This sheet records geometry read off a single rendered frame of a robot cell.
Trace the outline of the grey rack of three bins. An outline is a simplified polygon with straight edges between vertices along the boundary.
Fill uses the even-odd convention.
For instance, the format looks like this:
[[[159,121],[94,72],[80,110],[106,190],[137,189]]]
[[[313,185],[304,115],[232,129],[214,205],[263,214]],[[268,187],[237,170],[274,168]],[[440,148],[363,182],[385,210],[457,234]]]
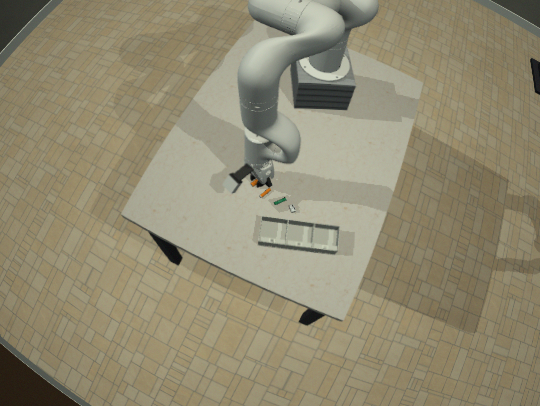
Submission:
[[[335,225],[262,216],[258,245],[335,255],[339,233]]]

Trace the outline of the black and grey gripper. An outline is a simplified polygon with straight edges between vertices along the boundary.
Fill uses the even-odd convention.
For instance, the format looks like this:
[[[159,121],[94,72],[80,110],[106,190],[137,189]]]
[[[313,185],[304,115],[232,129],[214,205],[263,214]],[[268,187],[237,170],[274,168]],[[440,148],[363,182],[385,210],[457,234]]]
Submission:
[[[252,167],[253,168],[253,167]],[[272,164],[266,164],[264,167],[254,170],[250,173],[250,180],[253,181],[255,178],[257,181],[257,188],[266,184],[269,188],[272,186],[270,178],[274,178],[274,166]]]

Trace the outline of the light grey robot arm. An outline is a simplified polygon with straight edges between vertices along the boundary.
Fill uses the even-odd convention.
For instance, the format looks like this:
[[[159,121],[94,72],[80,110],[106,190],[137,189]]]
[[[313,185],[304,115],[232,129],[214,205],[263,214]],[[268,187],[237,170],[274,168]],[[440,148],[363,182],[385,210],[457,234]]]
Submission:
[[[277,111],[279,82],[285,69],[299,60],[303,71],[314,79],[343,79],[350,68],[344,52],[351,29],[370,22],[378,9],[378,0],[249,0],[253,19],[290,36],[258,42],[239,65],[247,163],[222,184],[231,194],[253,168],[272,164],[272,160],[285,164],[296,161],[301,145],[299,130]]]

